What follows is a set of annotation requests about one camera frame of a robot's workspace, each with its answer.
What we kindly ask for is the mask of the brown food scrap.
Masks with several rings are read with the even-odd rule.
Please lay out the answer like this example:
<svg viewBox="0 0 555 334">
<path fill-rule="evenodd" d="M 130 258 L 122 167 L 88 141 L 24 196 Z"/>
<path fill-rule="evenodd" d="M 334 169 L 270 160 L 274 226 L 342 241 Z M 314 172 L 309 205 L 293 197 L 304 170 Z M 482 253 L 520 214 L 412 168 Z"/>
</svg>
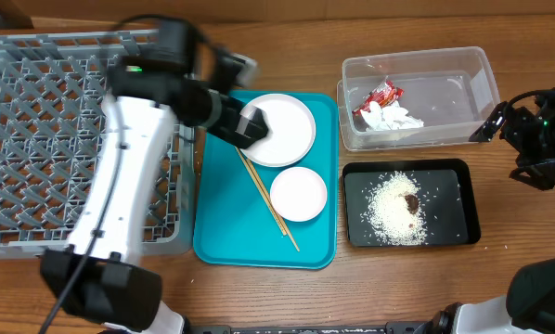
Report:
<svg viewBox="0 0 555 334">
<path fill-rule="evenodd" d="M 407 203 L 407 210 L 410 214 L 416 215 L 419 210 L 419 198 L 415 194 L 406 194 L 404 199 Z"/>
</svg>

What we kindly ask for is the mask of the small pink-white bowl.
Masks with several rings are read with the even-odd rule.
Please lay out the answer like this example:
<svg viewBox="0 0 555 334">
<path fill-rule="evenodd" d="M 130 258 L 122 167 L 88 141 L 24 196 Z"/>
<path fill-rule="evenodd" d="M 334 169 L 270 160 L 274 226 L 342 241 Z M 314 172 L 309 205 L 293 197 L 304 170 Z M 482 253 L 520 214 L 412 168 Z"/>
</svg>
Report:
<svg viewBox="0 0 555 334">
<path fill-rule="evenodd" d="M 322 177 L 315 171 L 291 167 L 274 179 L 270 199 L 281 217 L 300 223 L 316 218 L 323 211 L 328 191 Z"/>
</svg>

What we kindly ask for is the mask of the white napkin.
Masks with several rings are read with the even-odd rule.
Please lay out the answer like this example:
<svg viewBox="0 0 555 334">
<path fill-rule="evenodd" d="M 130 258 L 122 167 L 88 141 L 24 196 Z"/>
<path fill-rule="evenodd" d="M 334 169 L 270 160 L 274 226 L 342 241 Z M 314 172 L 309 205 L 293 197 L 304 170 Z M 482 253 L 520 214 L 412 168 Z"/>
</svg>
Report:
<svg viewBox="0 0 555 334">
<path fill-rule="evenodd" d="M 401 107 L 398 102 L 382 107 L 377 102 L 370 102 L 367 110 L 360 110 L 360 115 L 373 131 L 392 131 L 422 128 L 421 119 L 409 115 L 408 110 Z"/>
</svg>

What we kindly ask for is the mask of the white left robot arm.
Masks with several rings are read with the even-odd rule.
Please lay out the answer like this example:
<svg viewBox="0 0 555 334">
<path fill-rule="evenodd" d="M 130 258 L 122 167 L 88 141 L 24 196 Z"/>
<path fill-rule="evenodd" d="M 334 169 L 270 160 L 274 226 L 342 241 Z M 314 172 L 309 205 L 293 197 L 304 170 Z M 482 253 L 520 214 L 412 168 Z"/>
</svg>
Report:
<svg viewBox="0 0 555 334">
<path fill-rule="evenodd" d="M 40 273 L 55 311 L 109 333 L 181 333 L 186 319 L 162 299 L 161 277 L 140 266 L 143 227 L 161 157 L 177 124 L 202 128 L 235 148 L 266 138 L 261 109 L 230 95 L 253 80 L 256 62 L 212 45 L 185 19 L 158 16 L 156 42 L 107 68 L 106 137 L 84 209 L 62 250 L 46 250 Z M 211 77 L 197 76 L 208 45 Z"/>
</svg>

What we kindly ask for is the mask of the pile of white rice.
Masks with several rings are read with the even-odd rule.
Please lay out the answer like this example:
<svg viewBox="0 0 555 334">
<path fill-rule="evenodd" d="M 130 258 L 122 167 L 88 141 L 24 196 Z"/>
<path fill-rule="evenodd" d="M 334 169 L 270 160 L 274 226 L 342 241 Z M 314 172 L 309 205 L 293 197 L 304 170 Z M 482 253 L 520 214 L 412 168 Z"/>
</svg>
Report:
<svg viewBox="0 0 555 334">
<path fill-rule="evenodd" d="M 419 180 L 425 173 L 393 171 L 377 173 L 361 190 L 366 203 L 358 214 L 362 238 L 369 246 L 425 246 L 432 233 L 427 226 L 425 206 L 431 201 L 430 191 Z M 406 194 L 419 198 L 419 210 L 407 210 Z"/>
</svg>

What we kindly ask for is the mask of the red snack wrapper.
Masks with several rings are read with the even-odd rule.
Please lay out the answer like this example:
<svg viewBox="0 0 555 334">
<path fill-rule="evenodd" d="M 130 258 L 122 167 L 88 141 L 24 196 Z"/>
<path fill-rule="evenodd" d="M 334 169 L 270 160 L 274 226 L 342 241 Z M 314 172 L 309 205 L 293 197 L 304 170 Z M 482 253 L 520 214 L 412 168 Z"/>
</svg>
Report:
<svg viewBox="0 0 555 334">
<path fill-rule="evenodd" d="M 390 80 L 385 79 L 369 94 L 364 97 L 364 101 L 353 110 L 354 116 L 359 116 L 362 111 L 370 112 L 369 104 L 376 102 L 380 107 L 387 107 L 402 97 L 405 91 L 401 87 L 395 86 Z"/>
</svg>

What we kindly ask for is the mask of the wooden chopstick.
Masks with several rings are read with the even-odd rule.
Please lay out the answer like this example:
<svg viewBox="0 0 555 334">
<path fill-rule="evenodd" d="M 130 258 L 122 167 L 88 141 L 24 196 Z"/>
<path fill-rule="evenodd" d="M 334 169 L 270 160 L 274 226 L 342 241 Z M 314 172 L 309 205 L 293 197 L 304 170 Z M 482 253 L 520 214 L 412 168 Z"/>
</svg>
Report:
<svg viewBox="0 0 555 334">
<path fill-rule="evenodd" d="M 242 153 L 242 151 L 239 148 L 235 148 L 235 150 L 237 151 L 241 162 L 245 166 L 248 174 L 250 175 L 250 177 L 251 177 L 252 181 L 254 182 L 256 188 L 258 189 L 260 195 L 262 196 L 267 209 L 271 212 L 274 220 L 276 221 L 276 223 L 278 225 L 278 228 L 281 231 L 282 235 L 287 236 L 290 239 L 290 242 L 292 243 L 294 248 L 297 251 L 300 251 L 300 248 L 299 248 L 296 240 L 294 239 L 290 229 L 287 227 L 284 219 L 277 213 L 274 206 L 272 205 L 270 197 L 269 197 L 269 193 L 268 193 L 268 191 L 265 187 L 265 184 L 261 180 L 261 178 L 260 178 L 259 174 L 257 173 L 256 169 L 254 168 L 252 162 L 244 156 L 244 154 Z"/>
<path fill-rule="evenodd" d="M 247 165 L 249 174 L 250 174 L 253 182 L 255 183 L 255 186 L 259 190 L 267 208 L 269 209 L 269 211 L 273 215 L 274 219 L 276 220 L 278 228 L 280 229 L 282 235 L 286 236 L 287 235 L 286 225 L 283 222 L 283 219 L 278 216 L 277 211 L 274 209 L 273 205 L 271 204 L 271 201 L 270 201 L 270 198 L 269 198 L 269 193 L 267 192 L 267 190 L 265 188 L 265 185 L 264 185 L 263 181 L 261 180 L 259 174 L 257 173 L 256 169 L 254 168 L 254 166 L 252 165 L 252 163 L 248 159 L 244 159 L 244 163 Z"/>
</svg>

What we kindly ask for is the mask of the large white round plate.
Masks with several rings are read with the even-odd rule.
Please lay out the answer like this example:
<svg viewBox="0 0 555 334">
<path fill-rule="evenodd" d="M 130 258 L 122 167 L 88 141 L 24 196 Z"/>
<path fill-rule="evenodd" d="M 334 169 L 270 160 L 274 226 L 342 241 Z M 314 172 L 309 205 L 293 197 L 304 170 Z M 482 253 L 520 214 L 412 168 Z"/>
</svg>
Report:
<svg viewBox="0 0 555 334">
<path fill-rule="evenodd" d="M 264 112 L 268 135 L 247 149 L 244 155 L 265 167 L 285 167 L 303 158 L 313 146 L 316 123 L 310 109 L 289 95 L 266 94 L 248 102 L 243 115 Z"/>
</svg>

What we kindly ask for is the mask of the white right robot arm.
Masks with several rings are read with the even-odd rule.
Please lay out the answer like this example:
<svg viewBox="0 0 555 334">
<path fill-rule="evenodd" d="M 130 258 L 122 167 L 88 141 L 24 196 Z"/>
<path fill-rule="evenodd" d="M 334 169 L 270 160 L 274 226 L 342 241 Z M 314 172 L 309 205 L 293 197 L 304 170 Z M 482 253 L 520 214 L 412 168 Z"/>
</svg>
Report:
<svg viewBox="0 0 555 334">
<path fill-rule="evenodd" d="M 511 179 L 542 191 L 555 187 L 555 87 L 499 103 L 470 141 L 486 142 L 495 135 L 518 152 Z M 506 295 L 450 304 L 415 331 L 555 333 L 555 258 L 521 268 Z"/>
</svg>

